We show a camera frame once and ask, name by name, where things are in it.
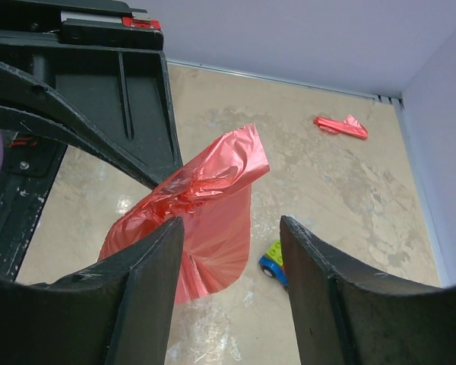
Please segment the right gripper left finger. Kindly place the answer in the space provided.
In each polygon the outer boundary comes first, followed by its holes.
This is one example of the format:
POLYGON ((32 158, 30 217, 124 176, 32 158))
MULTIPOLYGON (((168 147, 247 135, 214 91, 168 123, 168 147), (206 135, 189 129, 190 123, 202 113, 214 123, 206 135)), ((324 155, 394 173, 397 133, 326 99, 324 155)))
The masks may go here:
POLYGON ((162 364, 183 238, 175 217, 54 283, 0 276, 0 364, 162 364))

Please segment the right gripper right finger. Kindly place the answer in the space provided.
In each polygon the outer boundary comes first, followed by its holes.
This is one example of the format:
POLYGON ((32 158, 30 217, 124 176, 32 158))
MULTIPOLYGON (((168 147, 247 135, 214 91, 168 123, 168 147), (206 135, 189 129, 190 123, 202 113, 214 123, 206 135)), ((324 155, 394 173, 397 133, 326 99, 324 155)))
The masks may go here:
POLYGON ((399 278, 280 219, 303 364, 456 364, 456 286, 399 278))

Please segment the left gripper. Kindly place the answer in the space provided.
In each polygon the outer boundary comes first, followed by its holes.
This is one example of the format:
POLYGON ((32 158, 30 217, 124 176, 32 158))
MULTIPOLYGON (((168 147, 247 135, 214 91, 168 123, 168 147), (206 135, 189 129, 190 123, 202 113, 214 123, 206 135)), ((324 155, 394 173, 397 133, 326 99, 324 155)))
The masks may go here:
POLYGON ((160 22, 122 1, 0 1, 0 129, 75 146, 154 188, 182 165, 160 22), (105 47, 132 48, 126 50, 105 47))

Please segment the red trash bag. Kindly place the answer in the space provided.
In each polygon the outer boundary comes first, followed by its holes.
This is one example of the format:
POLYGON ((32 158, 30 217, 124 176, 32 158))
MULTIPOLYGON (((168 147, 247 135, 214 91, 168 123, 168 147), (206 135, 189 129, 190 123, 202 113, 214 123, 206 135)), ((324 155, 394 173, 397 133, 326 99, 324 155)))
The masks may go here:
POLYGON ((254 124, 221 135, 111 226, 99 258, 180 217, 184 243, 175 302, 226 289, 249 259, 252 185, 269 170, 254 124))

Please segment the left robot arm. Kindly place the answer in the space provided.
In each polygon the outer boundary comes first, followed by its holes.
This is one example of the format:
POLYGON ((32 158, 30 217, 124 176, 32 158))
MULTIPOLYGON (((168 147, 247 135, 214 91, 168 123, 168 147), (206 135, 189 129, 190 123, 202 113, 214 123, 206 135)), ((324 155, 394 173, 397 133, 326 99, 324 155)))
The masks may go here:
POLYGON ((66 149, 154 188, 182 165, 160 22, 121 1, 0 1, 0 275, 66 149))

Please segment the colourful toy block car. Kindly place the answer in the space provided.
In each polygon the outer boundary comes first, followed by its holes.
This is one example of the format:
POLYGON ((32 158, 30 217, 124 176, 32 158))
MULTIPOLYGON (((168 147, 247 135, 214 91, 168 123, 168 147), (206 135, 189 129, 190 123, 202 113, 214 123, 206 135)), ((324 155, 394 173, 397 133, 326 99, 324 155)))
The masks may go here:
POLYGON ((265 254, 258 260, 258 265, 269 278, 277 280, 286 292, 289 291, 280 240, 275 240, 270 245, 265 254))

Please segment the small folded red bag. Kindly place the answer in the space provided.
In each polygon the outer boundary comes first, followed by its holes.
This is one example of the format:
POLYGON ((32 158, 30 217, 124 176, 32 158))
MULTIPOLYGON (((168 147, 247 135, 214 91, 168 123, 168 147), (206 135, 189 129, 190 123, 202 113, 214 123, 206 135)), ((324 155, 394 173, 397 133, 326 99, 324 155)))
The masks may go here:
POLYGON ((361 140, 366 140, 369 137, 368 130, 353 116, 347 116, 342 121, 317 116, 313 123, 321 130, 331 134, 342 133, 361 140))

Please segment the aluminium left side rail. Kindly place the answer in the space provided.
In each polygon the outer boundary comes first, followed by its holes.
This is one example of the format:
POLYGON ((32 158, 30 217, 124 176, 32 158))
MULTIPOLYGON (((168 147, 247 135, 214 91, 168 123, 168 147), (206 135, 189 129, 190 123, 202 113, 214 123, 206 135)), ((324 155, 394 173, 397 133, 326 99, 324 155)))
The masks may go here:
POLYGON ((423 211, 423 219, 426 225, 426 232, 429 237, 430 245, 432 248, 432 254, 435 261, 435 266, 438 272, 440 284, 443 287, 448 287, 451 285, 449 281, 448 272, 445 267, 445 262, 442 255, 442 250, 439 244, 439 238, 435 228, 435 222, 432 217, 432 212, 429 206, 429 200, 426 194, 425 187, 423 185, 422 175, 418 166, 417 156, 413 150, 413 145, 411 142, 409 130, 404 118, 404 102, 402 99, 395 97, 388 97, 382 95, 375 95, 375 100, 379 103, 392 105, 397 117, 399 128, 401 130, 402 139, 404 146, 407 152, 407 158, 409 160, 410 168, 413 174, 413 179, 415 182, 417 194, 420 200, 420 206, 423 211))

